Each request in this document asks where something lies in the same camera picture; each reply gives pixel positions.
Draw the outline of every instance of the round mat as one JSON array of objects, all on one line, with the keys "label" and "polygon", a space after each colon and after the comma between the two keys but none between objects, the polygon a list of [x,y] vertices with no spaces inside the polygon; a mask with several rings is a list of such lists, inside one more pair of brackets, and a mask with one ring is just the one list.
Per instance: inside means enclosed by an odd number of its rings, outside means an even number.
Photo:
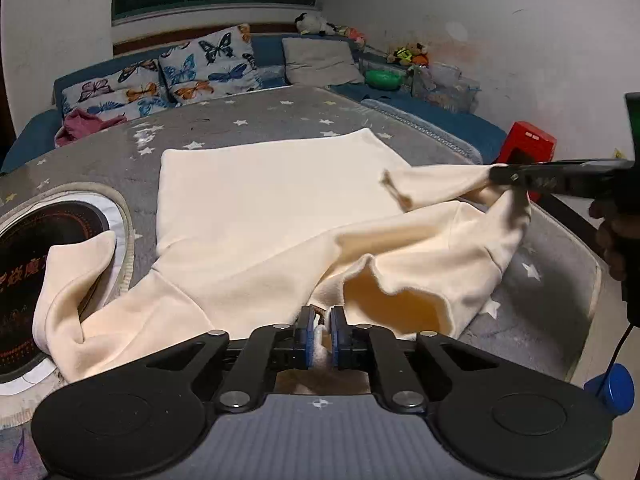
[{"label": "round mat", "polygon": [[94,206],[61,202],[23,216],[0,235],[0,383],[22,376],[44,358],[31,325],[49,248],[86,241],[108,228]]},{"label": "round mat", "polygon": [[[108,229],[116,235],[113,259],[96,281],[93,293],[85,297],[81,306],[81,319],[84,319],[129,289],[133,271],[134,232],[129,209],[120,193],[95,182],[58,186],[0,217],[0,236],[31,213],[62,202],[80,202],[97,208],[107,219]],[[65,384],[56,365],[48,357],[14,380],[0,382],[0,430],[30,420],[40,401]]]}]

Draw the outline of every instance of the wooden headboard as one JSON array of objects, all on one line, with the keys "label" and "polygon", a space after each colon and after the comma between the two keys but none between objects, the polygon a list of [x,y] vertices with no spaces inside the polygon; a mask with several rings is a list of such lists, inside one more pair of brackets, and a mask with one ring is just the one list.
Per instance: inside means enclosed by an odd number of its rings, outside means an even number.
[{"label": "wooden headboard", "polygon": [[[145,36],[143,38],[136,38],[135,40],[127,40],[121,43],[114,43],[113,55],[120,56],[127,52],[133,52],[137,50],[145,50],[156,46],[162,46],[172,43],[180,43],[181,41],[193,40],[194,38],[200,38],[223,30],[227,27],[233,27],[235,23],[228,25],[208,25],[207,27],[196,28],[183,28],[181,30],[171,30],[169,32],[161,32],[159,34],[152,34],[151,36]],[[284,33],[284,32],[297,32],[296,25],[294,23],[250,23],[251,32],[255,34],[270,33]]]}]

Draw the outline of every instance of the plush toy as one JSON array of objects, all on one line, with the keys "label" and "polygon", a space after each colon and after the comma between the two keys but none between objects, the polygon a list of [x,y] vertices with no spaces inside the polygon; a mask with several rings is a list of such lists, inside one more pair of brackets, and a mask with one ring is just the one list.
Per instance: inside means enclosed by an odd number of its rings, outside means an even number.
[{"label": "plush toy", "polygon": [[367,44],[367,38],[357,28],[353,27],[338,27],[335,29],[336,33],[345,38],[353,40],[360,50],[364,50]]},{"label": "plush toy", "polygon": [[327,23],[320,14],[303,12],[296,18],[296,28],[300,34],[317,34],[318,36],[333,36],[335,25]]},{"label": "plush toy", "polygon": [[407,46],[396,48],[388,56],[386,60],[389,63],[400,63],[402,66],[424,65],[429,64],[427,52],[429,47],[425,43],[412,43]]}]

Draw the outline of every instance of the red box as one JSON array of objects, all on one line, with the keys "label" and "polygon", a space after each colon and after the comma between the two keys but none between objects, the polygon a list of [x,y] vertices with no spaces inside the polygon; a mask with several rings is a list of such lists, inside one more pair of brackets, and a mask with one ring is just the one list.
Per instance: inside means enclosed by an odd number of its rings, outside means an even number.
[{"label": "red box", "polygon": [[[503,164],[532,164],[549,162],[554,158],[556,138],[525,121],[516,121],[511,127],[496,162]],[[529,193],[537,201],[539,193]]]}]

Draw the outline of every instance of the gray bedsheet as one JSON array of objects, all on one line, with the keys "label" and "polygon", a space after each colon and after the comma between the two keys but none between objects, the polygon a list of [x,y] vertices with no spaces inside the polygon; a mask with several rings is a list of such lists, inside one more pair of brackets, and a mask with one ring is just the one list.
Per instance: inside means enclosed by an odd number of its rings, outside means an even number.
[{"label": "gray bedsheet", "polygon": [[[156,197],[165,149],[334,136],[365,126],[411,165],[471,163],[411,126],[351,100],[323,89],[286,87],[174,108],[47,153],[0,178],[0,215],[41,190],[69,182],[117,189],[139,235],[133,286],[156,259]],[[134,135],[146,128],[154,137],[139,144]],[[525,242],[494,292],[501,304],[497,319],[477,316],[461,339],[564,378],[587,336],[599,270],[585,247],[539,210]]]}]

